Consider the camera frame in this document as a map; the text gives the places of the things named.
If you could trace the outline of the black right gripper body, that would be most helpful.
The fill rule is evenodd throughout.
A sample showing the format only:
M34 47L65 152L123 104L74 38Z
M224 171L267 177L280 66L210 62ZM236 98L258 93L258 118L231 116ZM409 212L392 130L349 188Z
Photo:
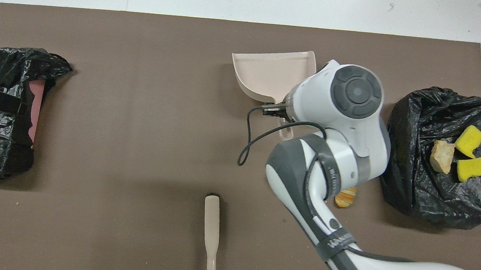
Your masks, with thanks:
M293 118L294 110L293 110L293 104L292 104L292 97L290 95L286 95L283 98L283 101L281 102L281 105L282 105L282 109L281 109L282 118L284 118L287 121L293 122L294 121L294 118Z

